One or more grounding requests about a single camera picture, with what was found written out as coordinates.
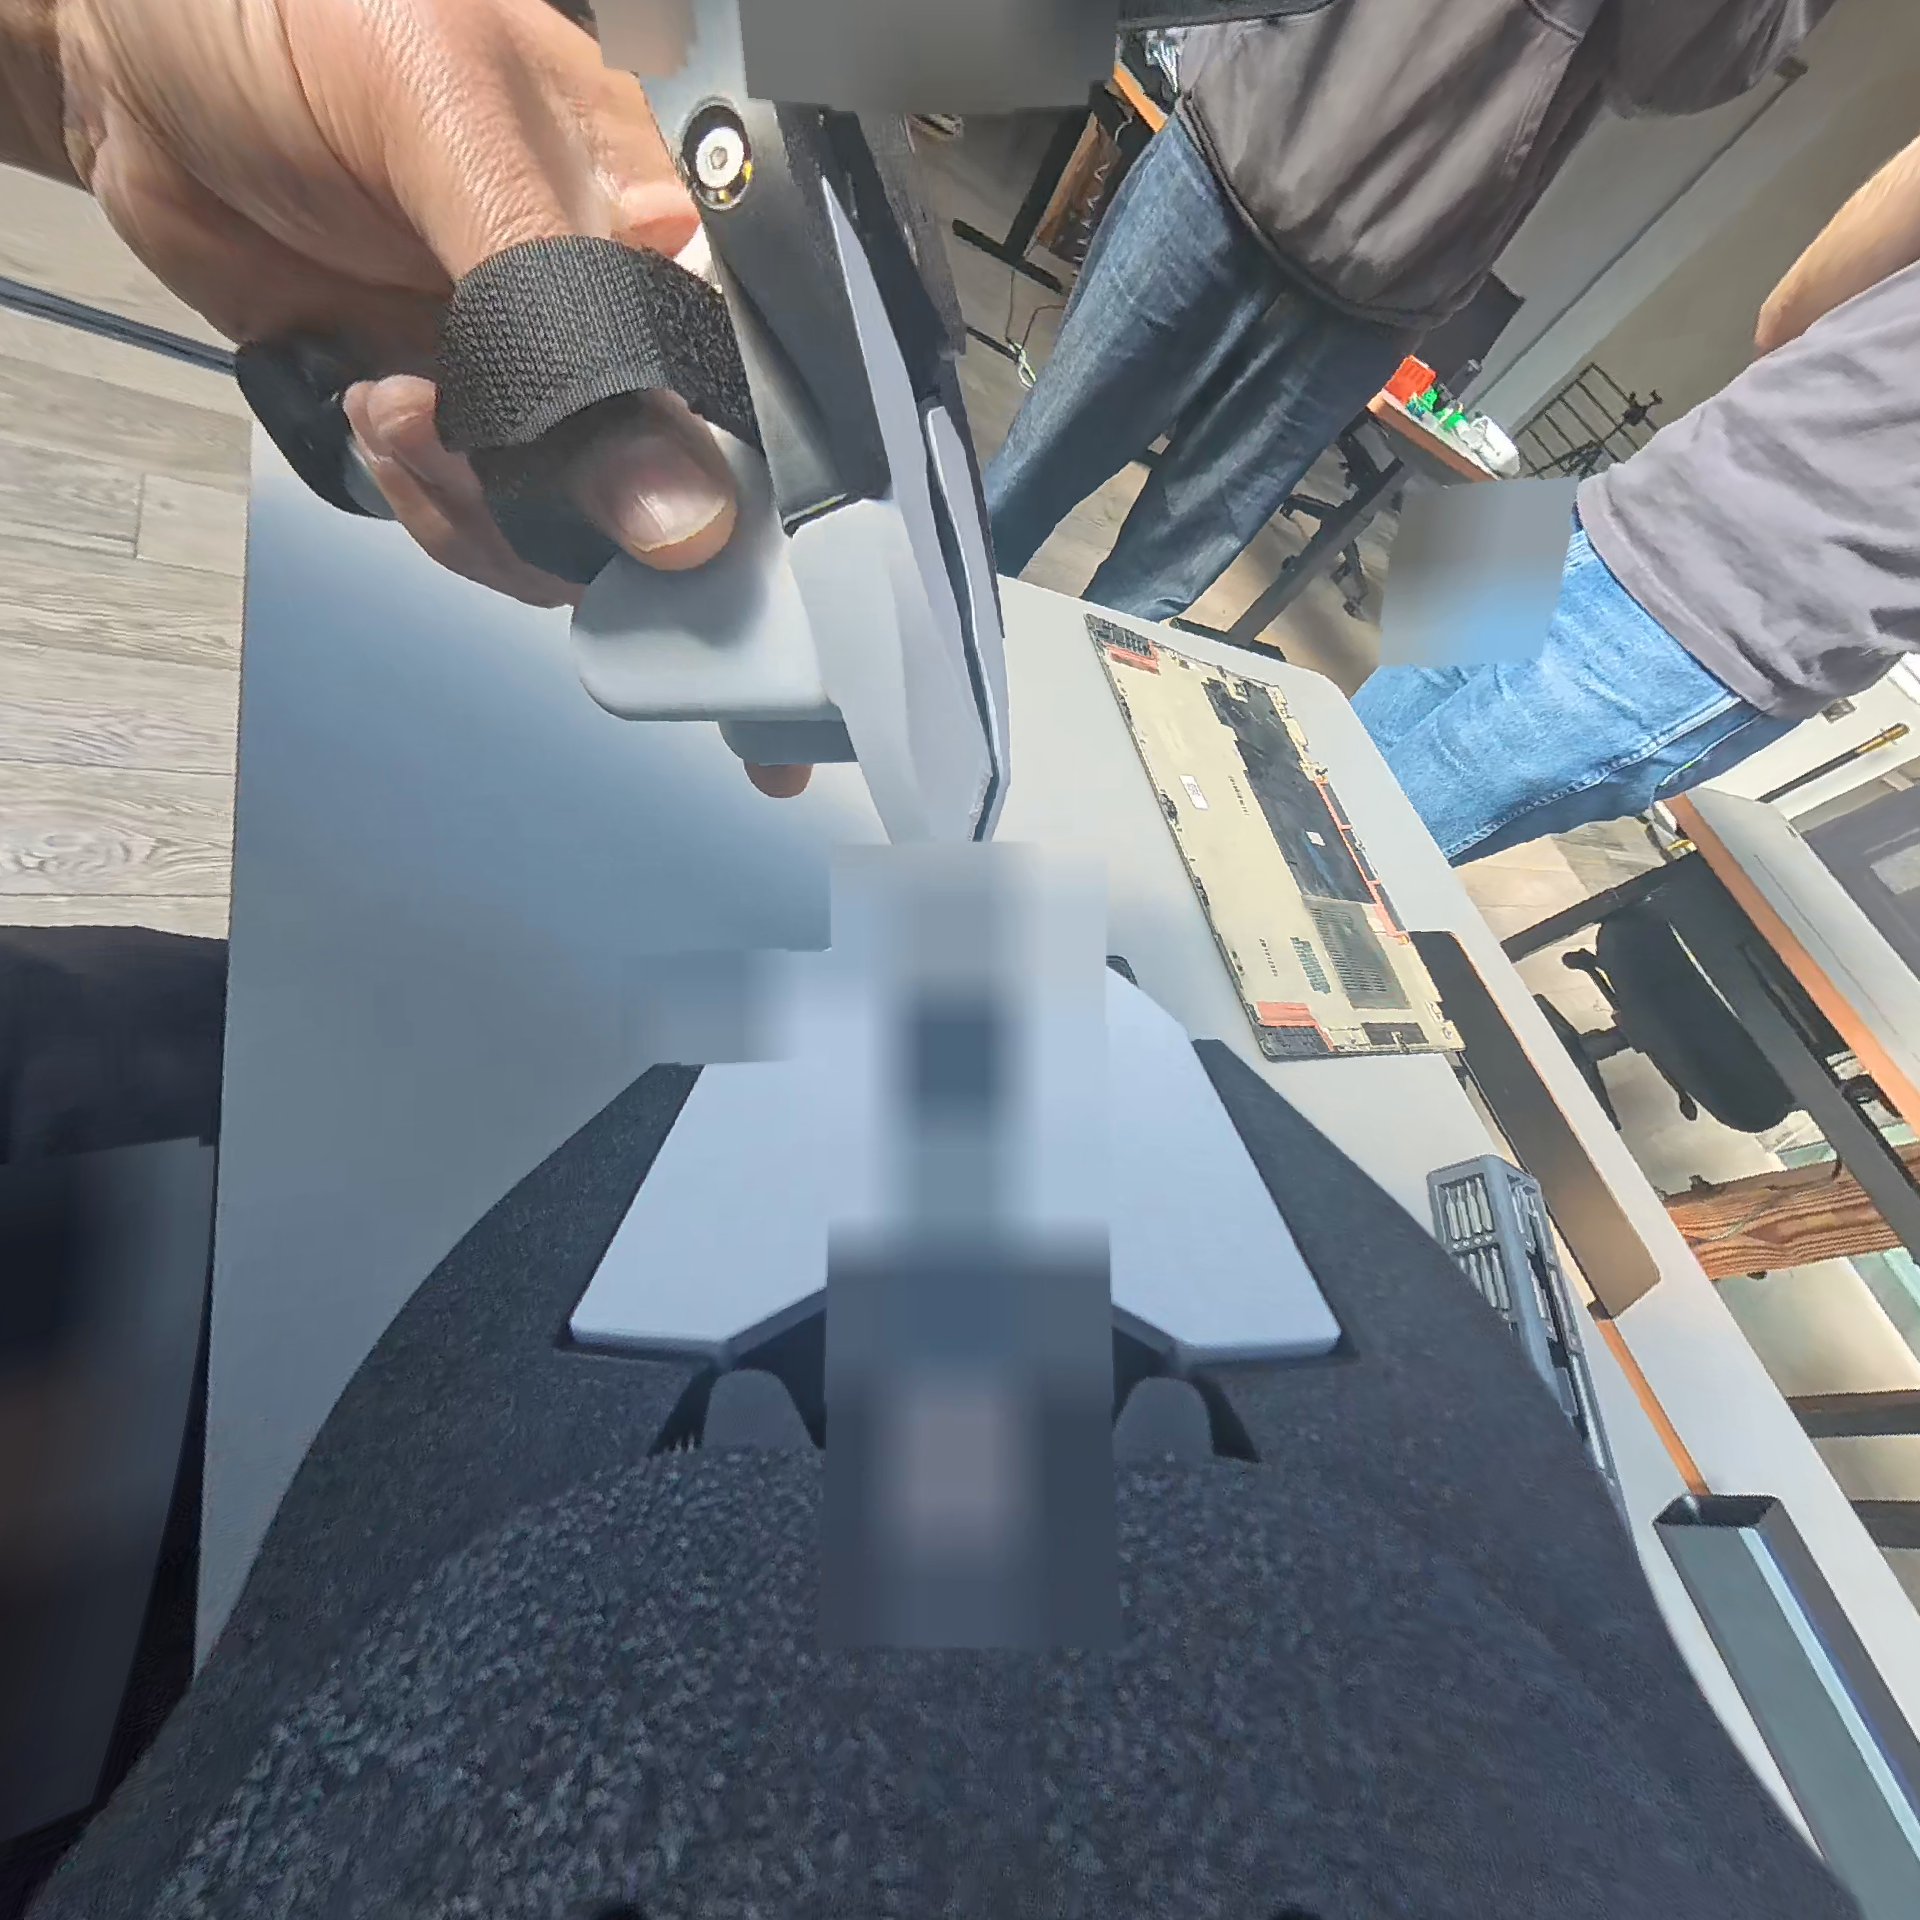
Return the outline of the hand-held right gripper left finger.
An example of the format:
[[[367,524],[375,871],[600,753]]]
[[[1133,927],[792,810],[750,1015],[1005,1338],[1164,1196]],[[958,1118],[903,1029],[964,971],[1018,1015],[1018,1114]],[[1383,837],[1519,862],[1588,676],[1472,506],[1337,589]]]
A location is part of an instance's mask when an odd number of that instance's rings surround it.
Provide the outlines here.
[[[739,1364],[826,1302],[828,1146],[804,1060],[712,1065],[568,1315],[584,1350]]]

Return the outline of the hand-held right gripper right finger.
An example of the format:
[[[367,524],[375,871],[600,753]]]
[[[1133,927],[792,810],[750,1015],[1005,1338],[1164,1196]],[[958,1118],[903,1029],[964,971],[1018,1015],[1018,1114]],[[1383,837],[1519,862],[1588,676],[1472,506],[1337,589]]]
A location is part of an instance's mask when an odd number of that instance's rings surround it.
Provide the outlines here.
[[[1340,1341],[1193,1039],[1129,978],[1112,982],[1112,1315],[1175,1369]]]

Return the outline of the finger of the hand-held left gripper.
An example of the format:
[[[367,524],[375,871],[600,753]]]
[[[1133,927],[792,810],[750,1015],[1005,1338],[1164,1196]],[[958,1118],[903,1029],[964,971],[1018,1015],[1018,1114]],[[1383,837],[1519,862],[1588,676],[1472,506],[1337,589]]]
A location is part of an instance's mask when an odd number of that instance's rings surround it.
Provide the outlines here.
[[[887,481],[802,526],[792,540],[826,695],[892,844],[986,835],[986,703],[974,686],[972,556],[951,528],[947,463],[960,448],[943,401],[919,401],[877,274],[831,186],[826,223],[855,343],[855,398],[871,401]]]
[[[964,618],[964,651],[991,760],[989,792],[972,825],[972,837],[989,844],[998,835],[1013,775],[1010,678],[1003,657],[998,565],[972,446],[943,401],[922,404],[922,441],[934,505],[945,512],[943,526],[951,535],[947,577],[958,615]]]

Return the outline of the grey desk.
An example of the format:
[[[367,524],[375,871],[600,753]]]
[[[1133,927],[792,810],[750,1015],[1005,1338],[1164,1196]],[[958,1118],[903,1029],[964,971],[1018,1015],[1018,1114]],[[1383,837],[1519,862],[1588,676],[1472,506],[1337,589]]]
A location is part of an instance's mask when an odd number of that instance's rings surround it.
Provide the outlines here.
[[[1076,603],[1003,586],[1005,835],[1107,862],[1112,948],[1256,1060]],[[202,1666],[358,1364],[455,1240],[671,1039],[724,1039],[736,954],[828,944],[880,837],[828,767],[750,790],[711,725],[600,712],[560,615],[312,498],[255,436],[213,1246]],[[1413,1214],[1484,1141],[1437,1059],[1256,1066]]]

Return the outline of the person's left hand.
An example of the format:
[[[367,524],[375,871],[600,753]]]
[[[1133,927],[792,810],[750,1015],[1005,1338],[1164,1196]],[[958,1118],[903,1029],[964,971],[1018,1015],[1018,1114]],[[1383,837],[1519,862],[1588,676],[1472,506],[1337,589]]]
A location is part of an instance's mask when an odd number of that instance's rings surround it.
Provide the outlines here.
[[[92,193],[233,343],[335,338],[367,373],[351,444],[433,562],[532,607],[582,598],[445,446],[433,345],[452,286],[517,243],[690,263],[693,203],[588,24],[555,3],[6,3],[4,158]]]

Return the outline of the grey screwdriver bit case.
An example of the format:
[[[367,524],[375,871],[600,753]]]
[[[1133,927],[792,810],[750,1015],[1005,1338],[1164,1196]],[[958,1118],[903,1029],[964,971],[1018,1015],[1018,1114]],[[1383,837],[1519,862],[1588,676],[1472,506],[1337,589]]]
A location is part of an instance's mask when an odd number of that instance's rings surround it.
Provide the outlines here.
[[[1619,1512],[1627,1517],[1580,1337],[1580,1305],[1555,1257],[1540,1187],[1500,1155],[1479,1155],[1433,1169],[1427,1206],[1437,1240],[1511,1327],[1530,1365],[1570,1414]]]

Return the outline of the flat black panel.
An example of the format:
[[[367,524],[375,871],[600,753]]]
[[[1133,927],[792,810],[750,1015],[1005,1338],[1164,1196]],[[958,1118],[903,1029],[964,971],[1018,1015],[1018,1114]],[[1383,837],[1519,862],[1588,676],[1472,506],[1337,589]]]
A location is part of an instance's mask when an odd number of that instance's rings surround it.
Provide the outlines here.
[[[1642,1236],[1588,1155],[1560,1101],[1451,932],[1413,932],[1443,1011],[1464,1043],[1468,1075],[1540,1187],[1601,1318],[1619,1318],[1659,1285]]]

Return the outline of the opened laptop base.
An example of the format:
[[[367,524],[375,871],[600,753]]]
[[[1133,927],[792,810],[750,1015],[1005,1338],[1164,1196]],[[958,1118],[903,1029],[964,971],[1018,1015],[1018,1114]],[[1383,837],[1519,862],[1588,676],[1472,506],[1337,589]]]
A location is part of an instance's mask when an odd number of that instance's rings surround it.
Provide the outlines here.
[[[1459,1055],[1284,690],[1101,611],[1086,630],[1261,1055]]]

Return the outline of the black office chair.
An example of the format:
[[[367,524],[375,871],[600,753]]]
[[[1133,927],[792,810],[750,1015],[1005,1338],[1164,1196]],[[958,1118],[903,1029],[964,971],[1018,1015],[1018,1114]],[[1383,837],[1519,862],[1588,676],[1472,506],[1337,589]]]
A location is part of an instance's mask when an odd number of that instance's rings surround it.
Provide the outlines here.
[[[1620,1052],[1647,1059],[1687,1118],[1705,1110],[1727,1129],[1763,1135],[1797,1110],[1784,1075],[1650,906],[1601,916],[1596,952],[1571,952],[1563,963],[1596,982],[1619,1015],[1615,1026],[1578,1029],[1548,995],[1536,1003],[1611,1124],[1620,1117],[1600,1060]]]

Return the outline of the table with coloured parts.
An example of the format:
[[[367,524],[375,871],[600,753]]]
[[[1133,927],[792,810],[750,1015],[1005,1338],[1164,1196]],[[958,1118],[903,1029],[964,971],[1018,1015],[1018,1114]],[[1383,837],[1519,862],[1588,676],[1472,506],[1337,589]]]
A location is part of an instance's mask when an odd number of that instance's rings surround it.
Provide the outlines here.
[[[1342,492],[1320,498],[1293,488],[1284,498],[1284,521],[1309,521],[1307,547],[1287,556],[1278,574],[1256,593],[1224,633],[1234,644],[1261,644],[1261,636],[1315,583],[1330,582],[1342,611],[1370,611],[1370,574],[1363,571],[1362,535],[1379,510],[1400,510],[1413,478],[1451,484],[1493,484],[1508,478],[1514,452],[1490,446],[1490,430],[1472,425],[1468,409],[1443,382],[1413,390],[1423,365],[1405,361],[1387,389],[1337,435],[1330,444],[1340,462]]]

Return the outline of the person's dark trouser leg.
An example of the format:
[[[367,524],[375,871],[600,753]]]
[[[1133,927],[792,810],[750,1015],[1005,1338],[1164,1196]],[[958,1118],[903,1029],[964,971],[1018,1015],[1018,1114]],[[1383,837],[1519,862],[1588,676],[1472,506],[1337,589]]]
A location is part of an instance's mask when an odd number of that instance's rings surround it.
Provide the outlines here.
[[[4,1914],[194,1676],[226,937],[4,928]]]

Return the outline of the orange-edged grey table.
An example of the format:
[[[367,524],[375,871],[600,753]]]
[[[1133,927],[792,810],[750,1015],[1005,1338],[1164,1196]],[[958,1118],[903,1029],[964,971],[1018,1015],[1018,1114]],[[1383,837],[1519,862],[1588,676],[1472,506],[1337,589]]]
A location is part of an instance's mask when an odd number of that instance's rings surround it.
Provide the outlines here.
[[[1914,1254],[1916,1170],[1875,1110],[1916,1130],[1916,971],[1776,808],[1701,785],[1674,815],[1693,846],[1666,889],[1678,937]]]

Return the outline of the grey metal rectangular bar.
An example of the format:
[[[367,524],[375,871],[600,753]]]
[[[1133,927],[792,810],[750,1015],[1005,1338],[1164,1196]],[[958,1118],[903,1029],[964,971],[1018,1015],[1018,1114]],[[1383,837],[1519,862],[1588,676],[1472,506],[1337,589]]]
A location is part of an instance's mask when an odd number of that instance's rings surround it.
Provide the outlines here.
[[[1916,1917],[1916,1734],[1784,1500],[1681,1496],[1653,1527],[1861,1917]]]

